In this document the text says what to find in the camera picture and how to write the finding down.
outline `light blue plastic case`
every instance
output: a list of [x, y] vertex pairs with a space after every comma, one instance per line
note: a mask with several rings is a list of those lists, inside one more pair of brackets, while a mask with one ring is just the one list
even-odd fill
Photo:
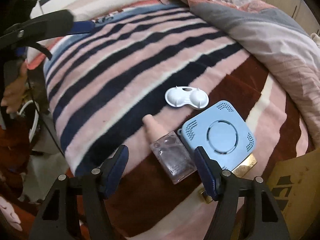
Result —
[[178, 131], [190, 151], [202, 146], [224, 170], [232, 171], [255, 147], [255, 138], [228, 101], [220, 101], [185, 122]]

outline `circular lid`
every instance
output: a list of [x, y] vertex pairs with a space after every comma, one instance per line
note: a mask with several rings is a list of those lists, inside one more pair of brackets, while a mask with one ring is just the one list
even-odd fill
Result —
[[190, 101], [197, 108], [205, 108], [209, 104], [209, 97], [204, 91], [198, 88], [190, 94]]
[[237, 132], [228, 122], [216, 121], [210, 127], [208, 139], [214, 150], [226, 154], [235, 148]]
[[184, 102], [184, 96], [184, 91], [175, 87], [167, 91], [165, 99], [171, 106], [177, 107]]

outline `metal screw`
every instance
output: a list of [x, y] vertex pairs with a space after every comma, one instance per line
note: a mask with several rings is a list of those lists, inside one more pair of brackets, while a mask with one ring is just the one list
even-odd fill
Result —
[[21, 39], [24, 35], [24, 30], [18, 32], [18, 38]]
[[58, 177], [58, 180], [65, 180], [67, 178], [67, 176], [65, 174], [61, 174], [59, 177]]
[[100, 169], [99, 168], [95, 168], [91, 171], [92, 174], [97, 175], [100, 173]]
[[223, 171], [222, 171], [222, 175], [223, 175], [223, 176], [226, 176], [226, 177], [229, 177], [229, 176], [231, 175], [231, 172], [228, 171], [228, 170], [223, 170]]
[[261, 178], [261, 177], [256, 177], [256, 182], [262, 183], [262, 182], [263, 182], [263, 178]]

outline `striped blanket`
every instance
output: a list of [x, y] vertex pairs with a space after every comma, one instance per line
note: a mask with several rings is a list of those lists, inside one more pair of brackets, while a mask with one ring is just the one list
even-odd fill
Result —
[[235, 107], [256, 137], [258, 163], [248, 179], [266, 179], [277, 161], [314, 148], [300, 112], [268, 70], [188, 8], [117, 14], [93, 33], [64, 38], [53, 54], [44, 66], [47, 93], [72, 173], [90, 172], [120, 144], [129, 148], [118, 190], [105, 202], [121, 239], [203, 239], [216, 208], [199, 197], [197, 173], [173, 185], [151, 154], [144, 115], [177, 130], [199, 114], [167, 105], [164, 94], [173, 86], [199, 87], [208, 107], [220, 100]]

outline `gray fabric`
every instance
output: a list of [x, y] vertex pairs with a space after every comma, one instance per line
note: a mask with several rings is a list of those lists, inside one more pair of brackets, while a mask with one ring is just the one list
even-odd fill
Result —
[[225, 32], [245, 22], [268, 22], [308, 36], [294, 19], [277, 8], [248, 13], [224, 5], [204, 2], [191, 6], [190, 11]]

